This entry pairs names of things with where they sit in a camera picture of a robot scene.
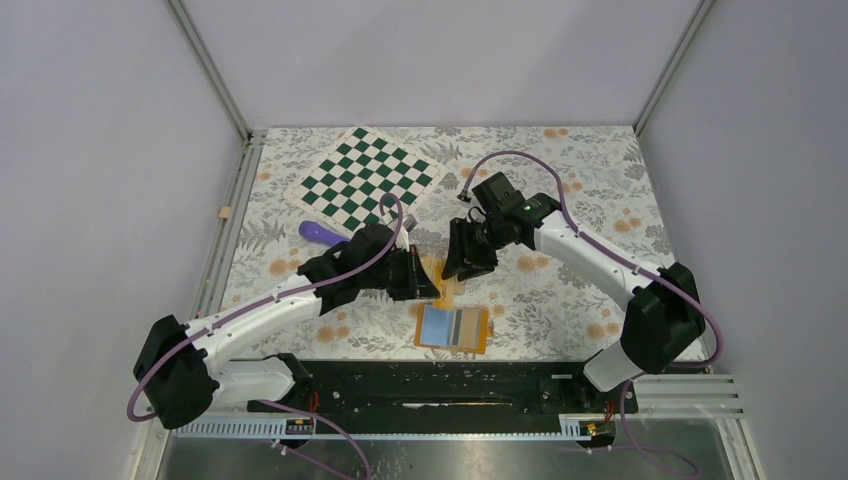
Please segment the orange card holder wallet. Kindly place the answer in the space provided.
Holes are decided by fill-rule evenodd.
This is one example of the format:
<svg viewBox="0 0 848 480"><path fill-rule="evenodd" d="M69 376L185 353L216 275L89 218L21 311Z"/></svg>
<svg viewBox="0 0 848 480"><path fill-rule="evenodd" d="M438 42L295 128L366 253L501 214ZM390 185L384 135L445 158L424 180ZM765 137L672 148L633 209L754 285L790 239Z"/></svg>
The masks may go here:
<svg viewBox="0 0 848 480"><path fill-rule="evenodd" d="M460 329L458 317L459 311L463 308L478 308L484 311L479 343L476 348L462 348L458 345ZM489 324L489 311L486 308L460 307L443 310L435 308L432 304L422 304L417 311L414 345L420 348L483 354L489 337Z"/></svg>

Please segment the clear plastic card box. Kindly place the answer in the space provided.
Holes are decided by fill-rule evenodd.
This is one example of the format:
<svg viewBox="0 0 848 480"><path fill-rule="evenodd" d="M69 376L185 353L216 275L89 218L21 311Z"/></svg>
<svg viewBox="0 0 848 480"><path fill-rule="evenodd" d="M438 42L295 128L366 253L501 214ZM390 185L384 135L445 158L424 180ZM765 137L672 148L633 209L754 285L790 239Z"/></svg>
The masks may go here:
<svg viewBox="0 0 848 480"><path fill-rule="evenodd" d="M418 252L421 255L422 259L429 258L436 263L440 261L444 261L447 258L448 254L448 246L446 243L417 243ZM465 282L457 281L456 279L450 280L449 284L454 287L454 293L457 295L463 295L465 293Z"/></svg>

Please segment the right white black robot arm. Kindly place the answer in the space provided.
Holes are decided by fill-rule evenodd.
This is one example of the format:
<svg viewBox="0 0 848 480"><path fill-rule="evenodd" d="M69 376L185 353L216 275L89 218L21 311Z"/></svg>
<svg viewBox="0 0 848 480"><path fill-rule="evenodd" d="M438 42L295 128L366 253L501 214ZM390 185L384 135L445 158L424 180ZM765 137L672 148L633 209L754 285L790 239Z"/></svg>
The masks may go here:
<svg viewBox="0 0 848 480"><path fill-rule="evenodd" d="M477 199L479 220L454 218L443 279L459 281L494 271L497 253L521 244L563 263L623 309L620 337L582 367L573 386L575 402L597 412L613 398L613 388L641 374L659 374L706 329L698 310L692 272L674 263L664 268L637 258L581 227L553 197L524 196L497 173L460 200Z"/></svg>

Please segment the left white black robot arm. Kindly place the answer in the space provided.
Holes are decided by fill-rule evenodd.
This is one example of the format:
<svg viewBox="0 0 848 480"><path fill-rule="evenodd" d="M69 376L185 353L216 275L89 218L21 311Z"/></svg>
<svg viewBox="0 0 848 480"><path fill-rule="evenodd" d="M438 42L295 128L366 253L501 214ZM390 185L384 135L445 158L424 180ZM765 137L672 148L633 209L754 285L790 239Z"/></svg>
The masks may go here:
<svg viewBox="0 0 848 480"><path fill-rule="evenodd" d="M368 224L227 312L186 323L172 315L154 322L132 370L138 384L127 417L157 418L176 429L223 405L275 400L288 411L304 407L307 380L281 359L247 360L240 353L286 326L353 302L363 290L382 290L393 301L438 298L416 245L398 236L389 226Z"/></svg>

